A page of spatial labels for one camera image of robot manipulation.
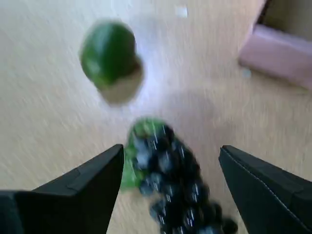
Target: green lime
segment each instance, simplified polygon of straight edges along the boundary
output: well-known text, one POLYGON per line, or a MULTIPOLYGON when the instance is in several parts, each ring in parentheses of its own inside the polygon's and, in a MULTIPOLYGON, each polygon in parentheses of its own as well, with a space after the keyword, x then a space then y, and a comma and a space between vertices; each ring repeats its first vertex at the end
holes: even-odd
POLYGON ((135 37, 126 25, 114 21, 98 23, 82 45, 82 69, 99 89, 113 84, 133 70, 135 47, 135 37))

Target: grape bunch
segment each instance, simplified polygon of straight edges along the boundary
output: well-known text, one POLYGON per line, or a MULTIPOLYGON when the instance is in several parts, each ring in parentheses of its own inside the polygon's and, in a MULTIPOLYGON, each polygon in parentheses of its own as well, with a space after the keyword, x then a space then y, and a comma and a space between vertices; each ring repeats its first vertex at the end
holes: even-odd
POLYGON ((209 201, 209 187, 200 176, 193 153, 163 125, 153 136, 134 133, 137 156, 133 167, 146 177, 139 190, 162 199, 150 206, 150 215, 160 225, 161 234, 234 234, 237 224, 222 216, 222 208, 209 201))

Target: cardboard box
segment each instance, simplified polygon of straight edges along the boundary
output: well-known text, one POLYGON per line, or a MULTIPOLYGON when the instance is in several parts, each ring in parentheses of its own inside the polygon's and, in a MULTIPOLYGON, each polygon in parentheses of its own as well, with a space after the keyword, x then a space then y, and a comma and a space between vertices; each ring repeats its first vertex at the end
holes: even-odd
POLYGON ((312 90, 312 0, 268 0, 239 62, 312 90))

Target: floor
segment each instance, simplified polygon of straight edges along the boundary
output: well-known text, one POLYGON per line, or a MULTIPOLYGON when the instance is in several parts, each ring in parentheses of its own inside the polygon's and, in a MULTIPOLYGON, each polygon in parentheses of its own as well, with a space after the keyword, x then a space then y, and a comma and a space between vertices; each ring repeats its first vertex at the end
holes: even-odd
MULTIPOLYGON (((312 95, 236 62, 261 2, 2 1, 0 188, 33 189, 125 143, 136 118, 156 116, 193 149, 212 197, 246 233, 217 161, 223 144, 312 180, 312 95), (128 102, 99 93, 79 64, 86 31, 106 17, 129 24, 143 62, 128 102)), ((108 233, 156 234, 149 202, 120 194, 108 233)))

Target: light wood floor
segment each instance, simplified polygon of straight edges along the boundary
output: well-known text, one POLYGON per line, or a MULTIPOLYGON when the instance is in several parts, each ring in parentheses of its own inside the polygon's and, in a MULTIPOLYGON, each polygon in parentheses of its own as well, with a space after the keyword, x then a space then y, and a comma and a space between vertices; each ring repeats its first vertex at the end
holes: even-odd
MULTIPOLYGON (((0 188, 33 189, 125 143, 136 118, 156 116, 193 149, 212 197, 245 233, 217 160, 223 144, 312 180, 312 95, 236 62, 260 3, 3 0, 0 188), (130 25, 143 62, 127 103, 112 98, 118 89, 104 99, 80 68, 84 34, 105 17, 130 25)), ((156 234, 149 202, 120 194, 108 233, 156 234)))

